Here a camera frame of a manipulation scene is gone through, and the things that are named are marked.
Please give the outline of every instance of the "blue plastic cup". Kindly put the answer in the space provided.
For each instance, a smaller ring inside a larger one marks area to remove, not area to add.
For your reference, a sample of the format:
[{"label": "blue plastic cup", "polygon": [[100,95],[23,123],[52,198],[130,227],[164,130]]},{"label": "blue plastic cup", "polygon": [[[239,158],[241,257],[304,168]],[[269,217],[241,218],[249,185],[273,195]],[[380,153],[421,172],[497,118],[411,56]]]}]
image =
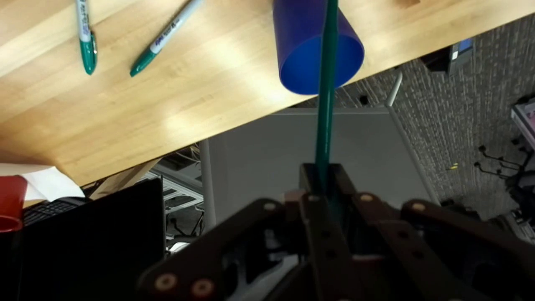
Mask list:
[{"label": "blue plastic cup", "polygon": [[[296,93],[319,91],[321,36],[326,0],[273,0],[279,76]],[[341,86],[363,65],[364,46],[338,9],[338,54],[334,85]]]}]

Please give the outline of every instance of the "wooden table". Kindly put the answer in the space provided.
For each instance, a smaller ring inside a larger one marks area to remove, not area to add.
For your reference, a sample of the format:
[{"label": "wooden table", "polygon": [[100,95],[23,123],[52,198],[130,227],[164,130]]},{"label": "wooden table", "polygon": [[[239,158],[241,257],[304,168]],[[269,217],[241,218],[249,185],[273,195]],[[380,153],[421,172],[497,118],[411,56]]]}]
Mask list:
[{"label": "wooden table", "polygon": [[[74,0],[0,1],[0,160],[89,183],[306,96],[278,80],[271,0],[206,0],[135,78],[129,68],[184,0],[90,0],[85,75]],[[535,11],[532,0],[348,0],[364,78]]]}]

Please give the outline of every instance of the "green rod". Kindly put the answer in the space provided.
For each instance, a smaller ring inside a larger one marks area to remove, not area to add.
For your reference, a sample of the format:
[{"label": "green rod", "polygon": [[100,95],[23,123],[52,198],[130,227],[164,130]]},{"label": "green rod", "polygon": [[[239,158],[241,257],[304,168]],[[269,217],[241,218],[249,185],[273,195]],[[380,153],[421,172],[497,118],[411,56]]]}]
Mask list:
[{"label": "green rod", "polygon": [[316,168],[323,192],[328,187],[328,167],[331,157],[333,105],[334,105],[334,75],[338,48],[338,0],[326,0],[326,18],[321,43],[321,81],[318,103],[316,131]]}]

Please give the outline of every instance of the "black monitor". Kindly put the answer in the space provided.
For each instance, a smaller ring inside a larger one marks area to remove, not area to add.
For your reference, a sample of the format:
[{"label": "black monitor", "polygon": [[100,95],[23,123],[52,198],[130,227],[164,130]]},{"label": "black monitor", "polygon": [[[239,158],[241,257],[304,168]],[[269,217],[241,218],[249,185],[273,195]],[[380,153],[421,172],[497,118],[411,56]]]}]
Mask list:
[{"label": "black monitor", "polygon": [[160,180],[140,182],[23,230],[22,301],[130,301],[160,260]]}]

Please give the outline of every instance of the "pen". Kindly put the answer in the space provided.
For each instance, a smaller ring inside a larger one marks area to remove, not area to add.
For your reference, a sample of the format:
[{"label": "pen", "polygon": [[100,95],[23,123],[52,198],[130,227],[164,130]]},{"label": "pen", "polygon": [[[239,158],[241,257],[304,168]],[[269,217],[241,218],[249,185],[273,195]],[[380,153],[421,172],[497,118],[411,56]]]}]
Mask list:
[{"label": "pen", "polygon": [[202,0],[189,0],[186,6],[171,19],[171,23],[155,36],[155,39],[140,53],[130,68],[130,76],[142,71],[160,49],[167,44],[177,28],[199,8]]},{"label": "pen", "polygon": [[87,0],[75,0],[77,1],[77,18],[79,18],[79,29],[80,29],[80,53],[85,71],[90,75],[97,66],[97,39],[94,31],[89,28],[89,11],[87,11]]}]

